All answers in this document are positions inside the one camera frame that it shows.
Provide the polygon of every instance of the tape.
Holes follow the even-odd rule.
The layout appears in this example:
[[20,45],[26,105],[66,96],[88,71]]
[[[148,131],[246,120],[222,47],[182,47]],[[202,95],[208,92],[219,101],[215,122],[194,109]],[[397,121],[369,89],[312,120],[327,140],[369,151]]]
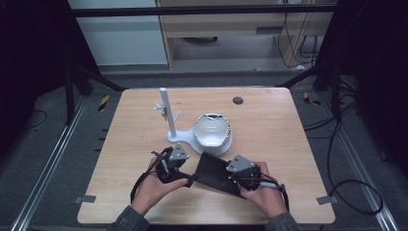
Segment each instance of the tape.
[[74,199],[75,204],[82,204],[83,202],[93,203],[96,200],[95,195],[84,195],[84,196],[77,196]]
[[316,198],[316,200],[318,201],[318,204],[319,204],[319,205],[328,204],[328,203],[330,203],[330,204],[336,204],[337,202],[339,202],[339,200],[337,199],[336,196],[330,197],[330,196],[328,196],[328,195],[322,196],[322,197],[318,197],[318,198]]
[[108,99],[109,99],[109,95],[104,95],[102,97],[101,103],[100,103],[99,108],[98,108],[98,112],[103,112],[103,110],[106,107],[106,104],[108,103]]
[[320,101],[311,100],[311,99],[309,98],[309,94],[308,94],[307,92],[304,92],[304,93],[303,93],[303,100],[304,100],[306,103],[310,103],[310,104],[313,104],[313,105],[320,105]]

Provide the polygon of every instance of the white pole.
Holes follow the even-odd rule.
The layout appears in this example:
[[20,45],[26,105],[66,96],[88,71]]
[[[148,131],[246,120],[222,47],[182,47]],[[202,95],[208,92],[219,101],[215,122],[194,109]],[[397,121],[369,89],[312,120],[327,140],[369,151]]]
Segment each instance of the white pole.
[[160,88],[160,94],[162,95],[163,103],[165,104],[165,110],[167,115],[168,126],[170,127],[170,133],[173,138],[177,137],[176,127],[174,126],[173,114],[171,113],[170,102],[168,101],[167,89]]

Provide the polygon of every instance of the floor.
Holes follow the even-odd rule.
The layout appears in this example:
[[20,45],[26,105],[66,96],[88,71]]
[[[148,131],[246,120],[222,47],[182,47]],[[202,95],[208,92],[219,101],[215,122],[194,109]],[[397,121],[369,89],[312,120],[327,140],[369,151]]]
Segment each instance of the floor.
[[[308,38],[303,51],[310,51],[312,44],[313,39]],[[174,57],[172,69],[150,68],[138,73],[104,74],[129,88],[275,86],[292,79],[312,64],[299,54],[298,58],[304,64],[285,66],[272,37],[218,38],[216,42],[179,39]],[[344,79],[352,83],[352,77]],[[313,81],[314,77],[309,77],[291,89],[305,129],[331,117],[330,90],[314,92],[311,88]],[[84,103],[84,108],[66,146],[58,143],[65,128],[64,89],[46,93],[36,102],[37,111],[11,150],[13,159],[1,168],[0,202],[4,209],[0,211],[0,230],[9,230],[27,204],[35,208],[32,214],[23,214],[29,230],[100,230],[106,227],[104,224],[79,224],[76,215],[80,204],[73,202],[76,196],[85,194],[92,166],[97,161],[120,98],[119,92],[91,83],[94,86],[92,96],[84,99],[75,95],[77,105]],[[306,91],[311,102],[305,102]],[[110,96],[110,101],[105,111],[99,113],[96,109],[105,94]],[[350,209],[343,202],[334,204],[337,219],[324,226],[324,230],[408,230],[407,179],[394,163],[381,160],[380,150],[364,120],[358,116],[353,98],[345,97],[343,103],[342,130],[332,144],[329,138],[334,122],[329,121],[322,129],[306,131],[324,185],[328,191],[332,188],[327,176],[329,171],[335,182],[364,180],[381,192],[385,207],[376,216],[368,216]],[[38,179],[43,176],[44,167],[49,167],[56,145],[62,149],[61,155],[52,159],[57,165],[50,168],[47,184],[39,187],[41,190],[33,191],[38,189]],[[326,165],[328,153],[331,153],[330,168]],[[379,204],[375,193],[360,185],[339,190],[347,201],[362,206],[359,208],[365,211],[375,209]],[[39,198],[30,201],[32,192]],[[303,228],[320,229],[318,225]]]

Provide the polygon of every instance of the hand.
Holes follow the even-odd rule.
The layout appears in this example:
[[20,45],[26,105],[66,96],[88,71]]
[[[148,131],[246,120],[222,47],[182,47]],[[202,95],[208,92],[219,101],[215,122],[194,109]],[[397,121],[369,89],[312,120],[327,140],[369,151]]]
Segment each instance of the hand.
[[[255,164],[259,166],[263,174],[269,175],[267,163],[258,162]],[[240,185],[238,185],[238,187],[240,188],[241,196],[254,203],[261,213],[269,219],[276,218],[277,216],[288,212],[279,190],[264,187],[262,185],[259,186],[256,191],[248,191]]]
[[150,173],[140,183],[135,198],[130,205],[136,212],[144,216],[153,206],[155,206],[165,195],[178,190],[188,183],[188,179],[179,179],[168,184],[163,184],[156,173]]

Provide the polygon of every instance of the black curtain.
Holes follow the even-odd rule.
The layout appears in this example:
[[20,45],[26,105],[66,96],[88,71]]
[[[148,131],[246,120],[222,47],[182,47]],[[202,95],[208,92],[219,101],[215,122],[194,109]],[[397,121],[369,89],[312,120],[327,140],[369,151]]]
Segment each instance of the black curtain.
[[81,65],[100,72],[76,21],[56,10],[70,10],[66,0],[2,0],[0,4],[0,158],[3,161],[34,111],[36,99],[64,85],[72,69],[75,82],[87,76]]
[[[333,60],[341,74],[356,77],[363,117],[388,160],[408,176],[408,8],[404,0],[366,1],[340,2],[357,7],[334,14],[319,61],[342,39]],[[317,83],[329,85],[330,71],[322,71]]]

